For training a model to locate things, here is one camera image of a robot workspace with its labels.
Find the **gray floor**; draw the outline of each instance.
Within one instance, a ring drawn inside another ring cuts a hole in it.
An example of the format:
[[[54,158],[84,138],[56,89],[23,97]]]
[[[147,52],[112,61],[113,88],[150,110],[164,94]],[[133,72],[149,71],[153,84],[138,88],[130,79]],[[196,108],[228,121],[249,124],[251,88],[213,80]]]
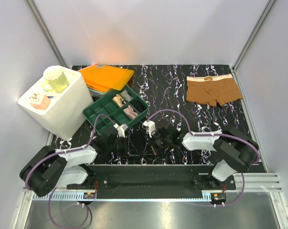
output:
[[[230,199],[237,194],[228,194]],[[56,215],[67,201],[53,201]],[[245,193],[235,205],[225,208],[205,208],[191,203],[160,202],[95,202],[90,205],[91,217],[82,228],[87,229],[279,229],[279,224],[266,193]],[[55,221],[68,228],[79,225],[86,212],[73,206]],[[47,201],[34,201],[26,229],[56,229],[48,218]]]

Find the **mug handle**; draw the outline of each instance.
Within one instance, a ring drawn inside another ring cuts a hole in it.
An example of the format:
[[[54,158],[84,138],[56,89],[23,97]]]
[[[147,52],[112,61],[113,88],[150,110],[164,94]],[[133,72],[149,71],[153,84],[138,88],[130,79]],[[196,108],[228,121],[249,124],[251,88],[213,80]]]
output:
[[[48,80],[45,80],[44,83],[42,83],[42,89],[43,89],[44,91],[46,91],[46,92],[55,92],[55,89],[46,90],[46,89],[45,89],[45,86],[46,86],[47,84],[50,85],[49,82],[48,82]]]

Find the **beige waistband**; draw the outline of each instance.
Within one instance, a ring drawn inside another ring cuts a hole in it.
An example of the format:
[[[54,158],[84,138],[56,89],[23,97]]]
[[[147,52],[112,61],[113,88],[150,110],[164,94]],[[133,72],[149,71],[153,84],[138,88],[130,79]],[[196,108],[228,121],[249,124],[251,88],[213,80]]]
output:
[[[230,78],[233,78],[231,74],[219,75],[219,76],[206,76],[206,77],[187,76],[187,81],[204,82],[204,81],[218,81],[218,80],[230,79]]]

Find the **white wall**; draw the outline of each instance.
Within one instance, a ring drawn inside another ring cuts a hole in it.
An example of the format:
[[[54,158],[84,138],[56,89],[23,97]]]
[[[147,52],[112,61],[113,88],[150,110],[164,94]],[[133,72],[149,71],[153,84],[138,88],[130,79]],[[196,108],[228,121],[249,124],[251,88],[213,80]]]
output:
[[[237,73],[268,168],[288,202],[288,0],[277,1]]]
[[[35,0],[68,65],[234,64],[267,0]]]
[[[24,0],[0,0],[0,229],[11,228],[24,182],[19,172],[42,147],[46,130],[17,99],[58,64]]]

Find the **cup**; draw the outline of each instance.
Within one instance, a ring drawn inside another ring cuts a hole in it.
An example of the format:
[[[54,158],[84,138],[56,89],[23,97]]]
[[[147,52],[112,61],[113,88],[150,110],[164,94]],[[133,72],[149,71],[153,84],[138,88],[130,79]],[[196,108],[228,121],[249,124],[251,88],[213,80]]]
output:
[[[45,82],[42,84],[42,88],[46,92],[56,91],[57,93],[62,93],[69,85],[69,82],[60,66],[50,66],[46,68],[43,72],[43,77]]]

